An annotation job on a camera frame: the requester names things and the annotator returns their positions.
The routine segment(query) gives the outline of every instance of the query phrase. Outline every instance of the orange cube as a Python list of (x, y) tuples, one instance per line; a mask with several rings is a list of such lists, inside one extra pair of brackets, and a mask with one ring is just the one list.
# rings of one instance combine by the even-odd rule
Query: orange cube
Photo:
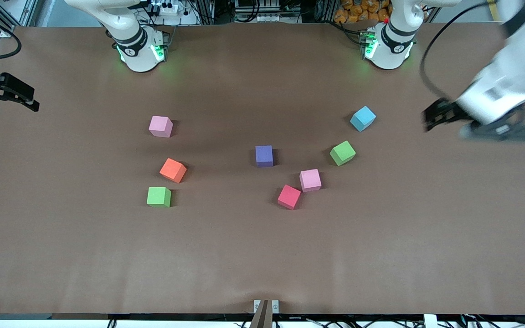
[(179, 183), (181, 178), (184, 176), (185, 171), (187, 171), (187, 169), (185, 166), (183, 166), (183, 164), (168, 158), (159, 171), (159, 174), (173, 182)]

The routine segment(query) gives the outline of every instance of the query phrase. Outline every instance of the red cube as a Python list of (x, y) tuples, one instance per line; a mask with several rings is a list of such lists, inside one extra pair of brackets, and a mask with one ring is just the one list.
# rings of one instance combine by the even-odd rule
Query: red cube
[(290, 210), (294, 210), (300, 195), (301, 191), (286, 184), (279, 195), (278, 203)]

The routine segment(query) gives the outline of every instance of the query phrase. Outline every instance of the cube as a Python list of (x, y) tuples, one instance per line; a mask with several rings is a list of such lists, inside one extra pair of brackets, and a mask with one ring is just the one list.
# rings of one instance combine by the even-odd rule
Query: cube
[(171, 205), (171, 190), (166, 187), (149, 187), (147, 205), (150, 207), (169, 207)]
[(294, 210), (300, 195), (301, 191), (286, 184), (279, 195), (278, 203), (290, 210)]
[(301, 190), (304, 193), (321, 189), (321, 179), (319, 178), (318, 169), (301, 171), (299, 181), (301, 181)]
[(256, 146), (254, 152), (257, 158), (257, 168), (270, 168), (273, 162), (273, 146)]
[(354, 156), (356, 156), (356, 151), (352, 148), (352, 145), (346, 140), (343, 143), (333, 147), (331, 152), (329, 152), (331, 158), (334, 159), (337, 166), (341, 166), (349, 162)]
[(159, 171), (159, 174), (173, 182), (180, 183), (185, 171), (187, 171), (187, 169), (183, 164), (168, 158)]
[(358, 131), (363, 131), (375, 120), (375, 118), (376, 115), (370, 110), (370, 108), (364, 106), (352, 116), (350, 123), (352, 123)]
[(149, 132), (155, 137), (171, 137), (173, 122), (165, 116), (153, 116), (149, 125)]

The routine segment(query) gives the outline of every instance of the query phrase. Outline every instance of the table surface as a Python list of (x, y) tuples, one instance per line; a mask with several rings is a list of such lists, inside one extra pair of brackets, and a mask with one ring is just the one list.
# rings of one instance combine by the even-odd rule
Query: table surface
[[(183, 27), (148, 73), (102, 29), (18, 29), (0, 72), (41, 108), (0, 102), (0, 313), (230, 313), (263, 297), (285, 313), (525, 313), (525, 144), (423, 133), (436, 98), (417, 67), (439, 27), (394, 71), (331, 26)], [(455, 24), (431, 79), (457, 96), (502, 44), (497, 25)], [(359, 133), (364, 105), (377, 119)], [(152, 115), (172, 138), (150, 135)], [(344, 140), (358, 155), (337, 167)], [(273, 168), (254, 166), (264, 144)], [(181, 184), (159, 175), (166, 158), (187, 164)], [(276, 204), (315, 168), (323, 189)], [(151, 186), (173, 207), (148, 207)]]

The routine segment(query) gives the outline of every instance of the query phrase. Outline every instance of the blue cube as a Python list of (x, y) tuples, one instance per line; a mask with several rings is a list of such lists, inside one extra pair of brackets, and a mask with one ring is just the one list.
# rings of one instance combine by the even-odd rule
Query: blue cube
[(273, 166), (273, 146), (256, 146), (254, 151), (257, 157), (257, 168), (270, 168)]
[(374, 121), (375, 118), (376, 115), (374, 115), (370, 108), (364, 106), (361, 110), (358, 110), (354, 116), (352, 116), (350, 123), (352, 123), (352, 125), (358, 131), (363, 131)]

